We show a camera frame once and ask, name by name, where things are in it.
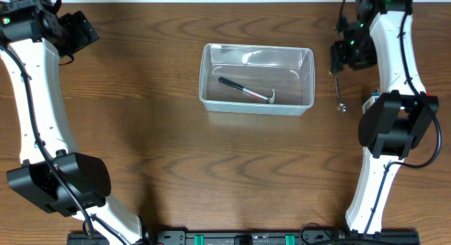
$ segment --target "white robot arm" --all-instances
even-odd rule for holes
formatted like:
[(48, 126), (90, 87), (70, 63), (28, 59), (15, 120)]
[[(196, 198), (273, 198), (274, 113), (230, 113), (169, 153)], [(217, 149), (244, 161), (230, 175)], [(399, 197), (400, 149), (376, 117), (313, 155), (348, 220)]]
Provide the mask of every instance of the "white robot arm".
[[(31, 39), (13, 42), (8, 45), (16, 57), (25, 65), (28, 75), (31, 77), (30, 86), (35, 105), (37, 127), (41, 139), (45, 142), (45, 148), (52, 158), (57, 151), (65, 151), (67, 154), (78, 152), (78, 146), (70, 131), (66, 111), (64, 108), (61, 87), (59, 84), (58, 65), (59, 54), (53, 44), (46, 39), (41, 42), (33, 42)], [(35, 139), (32, 135), (30, 114), (25, 95), (24, 82), (16, 63), (5, 52), (1, 52), (13, 83), (14, 96), (18, 109), (20, 131), (22, 134), (22, 146), (20, 150), (20, 162), (28, 164), (40, 163), (43, 160), (39, 149), (35, 147)], [(126, 244), (134, 244), (142, 238), (142, 227), (138, 216), (130, 213), (112, 195), (105, 198), (102, 207), (87, 209), (90, 215), (107, 223)], [(80, 211), (73, 216), (84, 220)], [(107, 231), (99, 221), (93, 222), (94, 228), (103, 234), (110, 245), (122, 245), (123, 242)]]
[[(377, 55), (377, 64), (380, 74), (380, 91), (384, 97), (390, 97), (390, 103), (385, 102), (386, 106), (372, 107), (379, 98), (379, 93), (373, 94), (367, 101), (364, 102), (362, 110), (364, 116), (359, 125), (359, 140), (363, 147), (364, 160), (362, 171), (360, 173), (359, 182), (357, 185), (356, 194), (352, 200), (351, 206), (346, 211), (347, 226), (352, 232), (360, 234), (375, 234), (382, 229), (382, 213), (387, 201), (390, 187), (395, 178), (396, 172), (400, 165), (388, 165), (389, 163), (403, 163), (404, 157), (407, 156), (409, 150), (414, 148), (421, 139), (424, 131), (428, 127), (430, 120), (415, 121), (415, 120), (396, 120), (397, 113), (400, 109), (405, 109), (411, 112), (416, 106), (409, 101), (416, 98), (415, 93), (409, 86), (406, 78), (406, 70), (402, 61), (402, 50), (400, 47), (400, 38), (404, 43), (404, 54), (407, 61), (407, 67), (410, 74), (413, 87), (420, 93), (426, 94), (426, 89), (421, 83), (418, 70), (416, 69), (414, 50), (412, 46), (412, 16), (407, 15), (405, 24), (402, 26), (404, 13), (409, 10), (408, 6), (412, 1), (409, 0), (356, 0), (357, 13), (361, 22), (352, 29), (351, 24), (341, 22), (345, 34), (345, 42), (339, 42), (333, 46), (331, 55), (339, 54), (336, 57), (342, 63), (349, 63), (350, 67), (355, 70), (365, 68), (373, 65), (374, 61), (372, 49)], [(400, 36), (400, 29), (403, 27), (404, 34)], [(350, 46), (347, 49), (340, 49), (346, 42)], [(350, 60), (344, 60), (341, 55), (347, 53)], [(332, 71), (336, 74), (336, 70), (340, 70), (339, 66), (332, 67)], [(394, 108), (391, 115), (387, 112), (383, 114), (384, 109), (389, 105), (396, 105), (398, 109)], [(371, 114), (365, 114), (371, 108)], [(387, 120), (387, 125), (383, 125), (382, 120)], [(422, 132), (411, 132), (409, 126), (414, 126), (415, 123), (423, 123)], [(381, 129), (374, 124), (379, 123), (385, 128)], [(363, 134), (374, 134), (372, 140), (362, 140), (367, 137)], [(381, 134), (381, 139), (378, 142), (377, 137)], [(418, 136), (417, 142), (413, 142), (413, 137)]]

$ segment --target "hammer handle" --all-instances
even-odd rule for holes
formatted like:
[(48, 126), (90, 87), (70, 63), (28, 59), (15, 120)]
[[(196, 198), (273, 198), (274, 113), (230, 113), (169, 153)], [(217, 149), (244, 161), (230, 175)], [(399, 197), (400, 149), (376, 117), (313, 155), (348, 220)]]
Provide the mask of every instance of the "hammer handle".
[(231, 80), (228, 80), (228, 79), (226, 79), (226, 78), (224, 78), (224, 77), (219, 77), (218, 81), (219, 81), (220, 83), (226, 84), (226, 85), (228, 85), (228, 86), (230, 86), (230, 87), (234, 87), (234, 88), (239, 89), (239, 90), (242, 90), (242, 89), (245, 88), (245, 87), (243, 87), (242, 85), (240, 85), (240, 84), (238, 84), (238, 83), (236, 83), (236, 82), (233, 82), (233, 81), (231, 81)]

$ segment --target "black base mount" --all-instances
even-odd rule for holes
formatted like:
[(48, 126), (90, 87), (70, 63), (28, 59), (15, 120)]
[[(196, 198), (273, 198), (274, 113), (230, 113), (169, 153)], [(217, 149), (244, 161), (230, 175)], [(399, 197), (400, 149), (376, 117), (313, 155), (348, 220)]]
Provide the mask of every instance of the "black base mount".
[(407, 96), (398, 91), (381, 94), (360, 119), (360, 144), (368, 147), (374, 158), (407, 157), (431, 124), (428, 106), (437, 113), (438, 98), (425, 93)]
[[(307, 245), (299, 237), (299, 232), (157, 232), (159, 245)], [(347, 234), (345, 230), (326, 228), (325, 230), (304, 230), (303, 239), (309, 244), (332, 239), (349, 239), (349, 243), (358, 244), (360, 234)], [(419, 245), (416, 231), (382, 231), (375, 235), (366, 235), (364, 239), (384, 241), (390, 244)], [(108, 245), (108, 240), (100, 234), (94, 239), (86, 239), (83, 234), (69, 234), (67, 245)]]

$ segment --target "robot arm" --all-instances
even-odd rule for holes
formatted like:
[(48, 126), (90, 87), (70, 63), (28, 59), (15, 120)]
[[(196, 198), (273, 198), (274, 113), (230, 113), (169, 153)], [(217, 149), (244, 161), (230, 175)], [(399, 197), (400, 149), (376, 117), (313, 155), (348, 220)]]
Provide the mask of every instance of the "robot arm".
[[(57, 18), (49, 0), (11, 2), (0, 12), (0, 37), (3, 46), (7, 45), (22, 63), (29, 78), (24, 82), (16, 62), (6, 52), (1, 52), (13, 84), (22, 142), (22, 167), (7, 173), (10, 187), (48, 213), (57, 211), (65, 217), (85, 220), (68, 192), (55, 180), (37, 148), (28, 109), (32, 105), (45, 151), (86, 208), (94, 229), (112, 245), (142, 241), (139, 217), (110, 195), (111, 183), (103, 161), (78, 153), (61, 95), (60, 57), (71, 56), (95, 42), (97, 34), (81, 12)], [(24, 83), (30, 86), (32, 103), (27, 101)]]
[[(359, 141), (364, 160), (356, 194), (346, 212), (346, 222), (352, 232), (374, 234), (381, 231), (382, 213), (390, 187), (399, 169), (392, 165), (381, 185), (389, 163), (403, 163), (409, 150), (414, 149), (431, 123), (426, 107), (420, 104), (407, 84), (400, 48), (400, 28), (409, 0), (356, 0), (360, 23), (347, 23), (340, 18), (337, 26), (344, 41), (336, 42), (331, 50), (331, 72), (342, 70), (343, 64), (355, 70), (376, 63), (380, 73), (381, 95), (373, 94), (362, 106), (364, 115), (359, 124)], [(421, 83), (412, 46), (412, 17), (404, 24), (404, 53), (415, 89), (424, 95), (434, 112), (438, 110), (435, 96), (427, 96)], [(407, 117), (398, 116), (400, 110)], [(379, 187), (381, 195), (375, 206)]]
[[(27, 73), (32, 78), (30, 86), (35, 105), (35, 115), (41, 139), (45, 142), (45, 148), (52, 158), (57, 157), (57, 152), (67, 155), (78, 152), (78, 146), (70, 131), (59, 84), (58, 65), (59, 54), (53, 44), (46, 39), (41, 42), (33, 42), (31, 39), (13, 42), (8, 46), (20, 61), (25, 64)], [(22, 148), (20, 161), (24, 166), (42, 163), (42, 154), (35, 148), (35, 139), (32, 136), (28, 103), (25, 96), (24, 82), (21, 80), (18, 66), (5, 52), (1, 57), (6, 64), (11, 81), (13, 83), (14, 95), (19, 114), (20, 131), (22, 133)], [(13, 189), (23, 188), (25, 184), (18, 184), (19, 177), (14, 172), (8, 173), (8, 181)], [(30, 190), (23, 193), (27, 198)], [(126, 244), (134, 244), (142, 238), (142, 227), (138, 216), (130, 213), (115, 199), (114, 196), (104, 197), (103, 206), (93, 206), (87, 209), (90, 215), (95, 215), (98, 221), (94, 221), (94, 228), (103, 234), (111, 245), (122, 245), (123, 242), (113, 236), (100, 221), (108, 223), (107, 226), (113, 230)], [(53, 209), (58, 209), (58, 201)], [(84, 220), (80, 211), (73, 216)]]

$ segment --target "hammer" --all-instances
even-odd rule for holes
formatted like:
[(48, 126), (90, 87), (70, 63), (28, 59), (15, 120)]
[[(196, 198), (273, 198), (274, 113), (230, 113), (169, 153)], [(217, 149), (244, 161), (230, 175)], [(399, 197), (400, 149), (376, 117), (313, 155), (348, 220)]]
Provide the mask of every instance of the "hammer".
[(272, 97), (267, 97), (267, 96), (265, 96), (263, 94), (260, 94), (258, 92), (252, 91), (251, 89), (243, 87), (242, 85), (240, 85), (240, 84), (238, 84), (236, 82), (233, 82), (231, 80), (228, 80), (228, 79), (226, 79), (224, 77), (219, 77), (218, 80), (219, 80), (220, 83), (226, 84), (229, 87), (234, 87), (236, 89), (239, 89), (239, 90), (241, 90), (243, 93), (245, 93), (247, 95), (255, 96), (255, 97), (259, 98), (259, 99), (262, 99), (267, 104), (273, 104), (274, 101), (276, 100), (276, 93), (274, 92), (274, 89), (272, 89), (273, 90), (273, 96)]

